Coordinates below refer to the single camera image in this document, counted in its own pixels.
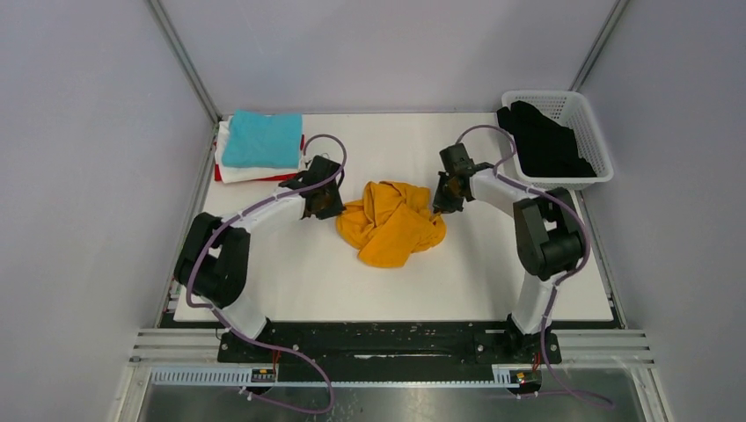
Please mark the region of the yellow t-shirt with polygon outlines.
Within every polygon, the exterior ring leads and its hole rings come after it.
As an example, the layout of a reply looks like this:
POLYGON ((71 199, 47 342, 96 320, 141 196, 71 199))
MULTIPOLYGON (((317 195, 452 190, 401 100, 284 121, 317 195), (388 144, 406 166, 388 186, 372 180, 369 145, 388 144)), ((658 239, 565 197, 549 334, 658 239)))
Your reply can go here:
POLYGON ((400 268, 414 253, 439 245, 447 234, 442 217, 430 209, 430 190, 404 182, 369 182, 359 200, 336 218, 340 237, 367 266, 400 268))

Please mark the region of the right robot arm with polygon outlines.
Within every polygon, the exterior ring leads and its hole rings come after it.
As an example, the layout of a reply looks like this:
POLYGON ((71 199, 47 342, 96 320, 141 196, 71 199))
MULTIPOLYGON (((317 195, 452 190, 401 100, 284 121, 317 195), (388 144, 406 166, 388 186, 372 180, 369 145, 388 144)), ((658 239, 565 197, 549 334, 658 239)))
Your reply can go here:
POLYGON ((524 269, 517 305, 507 318, 502 344, 512 360, 525 362, 547 340, 562 281, 589 259, 588 236, 565 188, 548 192, 512 179, 488 163, 477 164, 461 143, 439 153, 433 208, 461 212, 466 201, 487 203, 512 217, 524 269))

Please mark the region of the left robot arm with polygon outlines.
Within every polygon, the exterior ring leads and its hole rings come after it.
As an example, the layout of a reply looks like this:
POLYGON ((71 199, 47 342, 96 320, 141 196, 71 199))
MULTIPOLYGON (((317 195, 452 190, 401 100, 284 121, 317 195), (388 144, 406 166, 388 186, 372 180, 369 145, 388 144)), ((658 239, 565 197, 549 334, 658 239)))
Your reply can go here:
POLYGON ((315 156, 308 169, 281 182, 267 198, 225 216, 202 212, 192 220, 173 271, 186 298, 202 299, 198 308, 218 315, 239 337, 239 350, 253 361, 267 358, 271 335, 263 331, 268 317, 250 298, 248 272, 253 243, 260 236, 299 222, 340 215, 343 166, 315 156))

